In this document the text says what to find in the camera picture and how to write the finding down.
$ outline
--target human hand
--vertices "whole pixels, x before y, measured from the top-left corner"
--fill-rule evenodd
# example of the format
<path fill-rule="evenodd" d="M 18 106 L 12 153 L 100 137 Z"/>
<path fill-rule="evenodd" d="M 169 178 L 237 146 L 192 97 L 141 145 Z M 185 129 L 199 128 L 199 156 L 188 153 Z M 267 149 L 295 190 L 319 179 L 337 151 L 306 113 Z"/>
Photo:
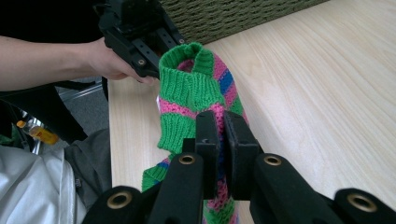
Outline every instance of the human hand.
<path fill-rule="evenodd" d="M 97 76 L 113 80 L 133 77 L 142 83 L 149 85 L 154 83 L 154 77 L 140 77 L 131 65 L 119 57 L 113 49 L 106 46 L 103 37 L 88 45 L 86 57 L 93 72 Z"/>

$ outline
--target gray carpet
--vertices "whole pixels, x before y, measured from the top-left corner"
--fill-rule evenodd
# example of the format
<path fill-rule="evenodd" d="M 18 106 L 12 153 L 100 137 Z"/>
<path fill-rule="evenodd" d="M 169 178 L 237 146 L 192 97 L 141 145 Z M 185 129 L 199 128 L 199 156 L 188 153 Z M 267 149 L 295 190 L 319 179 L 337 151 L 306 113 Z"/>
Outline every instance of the gray carpet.
<path fill-rule="evenodd" d="M 64 100 L 64 104 L 87 135 L 108 128 L 108 103 L 100 85 L 101 78 L 84 78 L 77 81 L 95 81 L 97 82 L 97 88 L 84 91 L 83 94 L 81 94 L 81 91 L 70 91 L 60 88 L 58 91 L 61 98 L 64 96 L 63 93 L 67 92 L 69 95 L 69 97 L 64 97 L 67 98 Z M 67 143 L 62 140 L 52 146 L 41 144 L 40 153 L 57 147 L 66 146 L 68 146 Z"/>

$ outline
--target human arm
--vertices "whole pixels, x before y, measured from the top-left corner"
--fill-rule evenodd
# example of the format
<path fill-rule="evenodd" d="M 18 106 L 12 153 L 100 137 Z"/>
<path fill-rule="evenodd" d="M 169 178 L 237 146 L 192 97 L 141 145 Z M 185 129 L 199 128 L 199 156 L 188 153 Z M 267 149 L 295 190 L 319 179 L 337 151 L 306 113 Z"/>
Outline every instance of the human arm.
<path fill-rule="evenodd" d="M 82 44 L 33 43 L 0 36 L 0 91 L 16 91 L 82 77 L 133 77 L 151 84 L 100 38 Z"/>

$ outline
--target black shirt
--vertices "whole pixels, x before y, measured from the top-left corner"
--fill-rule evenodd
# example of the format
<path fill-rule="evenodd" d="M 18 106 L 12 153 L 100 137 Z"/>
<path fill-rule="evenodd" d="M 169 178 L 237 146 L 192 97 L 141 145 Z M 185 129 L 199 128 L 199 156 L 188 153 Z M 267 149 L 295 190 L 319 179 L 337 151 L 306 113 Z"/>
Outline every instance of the black shirt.
<path fill-rule="evenodd" d="M 0 5 L 0 35 L 43 43 L 100 38 L 94 0 L 7 0 Z"/>

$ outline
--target woven mat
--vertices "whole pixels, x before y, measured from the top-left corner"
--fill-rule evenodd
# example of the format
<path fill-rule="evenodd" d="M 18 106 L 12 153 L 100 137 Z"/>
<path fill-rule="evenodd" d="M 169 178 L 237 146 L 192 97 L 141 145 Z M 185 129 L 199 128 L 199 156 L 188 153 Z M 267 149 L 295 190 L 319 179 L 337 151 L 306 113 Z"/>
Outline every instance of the woven mat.
<path fill-rule="evenodd" d="M 329 0 L 160 0 L 188 42 L 206 44 Z"/>

